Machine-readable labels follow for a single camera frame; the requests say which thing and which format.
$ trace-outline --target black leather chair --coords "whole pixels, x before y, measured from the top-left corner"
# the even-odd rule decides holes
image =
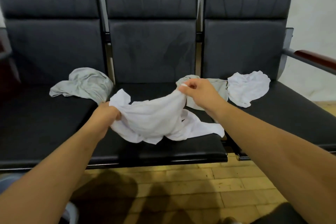
[[[115,75],[132,101],[170,94],[175,82],[195,73],[197,0],[106,0]],[[203,111],[191,110],[213,122]],[[102,159],[102,153],[109,156]],[[218,135],[185,141],[163,138],[157,145],[130,143],[109,130],[98,144],[90,167],[225,162]]]
[[[261,70],[271,79],[268,93],[241,109],[334,152],[336,117],[277,81],[282,55],[336,73],[336,65],[333,69],[321,59],[308,59],[301,52],[283,50],[290,2],[204,0],[202,77],[227,79],[235,72],[247,74]],[[248,159],[227,137],[240,159]]]
[[[106,73],[98,0],[1,0],[21,89],[0,103],[0,170],[29,169],[79,129],[97,104],[49,96],[79,67]]]

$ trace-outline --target gray cloth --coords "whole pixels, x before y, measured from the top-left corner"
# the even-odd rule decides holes
[[[179,79],[176,82],[177,86],[180,86],[183,82],[192,79],[192,78],[199,78],[197,75],[186,75],[185,77]],[[219,93],[219,95],[227,101],[229,99],[228,95],[228,90],[226,89],[226,86],[228,84],[228,81],[226,80],[221,80],[221,79],[213,79],[213,78],[208,78],[209,82],[211,82],[212,86],[216,89],[216,91]],[[187,106],[196,110],[202,110],[204,109],[202,107],[199,107],[198,105],[195,104],[194,100],[191,97],[187,97]]]
[[[113,82],[102,72],[89,67],[73,70],[69,81],[61,81],[50,89],[49,95],[56,97],[77,96],[92,99],[97,104],[106,102],[111,93]]]

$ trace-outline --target wall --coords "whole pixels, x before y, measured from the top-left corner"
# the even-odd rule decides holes
[[[294,27],[291,48],[336,59],[335,15],[335,0],[292,0],[287,22],[288,27]],[[287,59],[279,81],[312,101],[336,100],[336,76],[292,58]]]

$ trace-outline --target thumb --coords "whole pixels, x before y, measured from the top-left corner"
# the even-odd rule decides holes
[[[181,91],[183,94],[186,94],[187,96],[193,97],[195,90],[188,87],[188,86],[179,86],[178,88],[179,91]]]

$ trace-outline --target tiled floor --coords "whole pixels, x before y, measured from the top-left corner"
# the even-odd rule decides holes
[[[323,106],[336,115],[336,106]],[[80,223],[250,223],[286,199],[252,162],[87,170],[71,199]]]

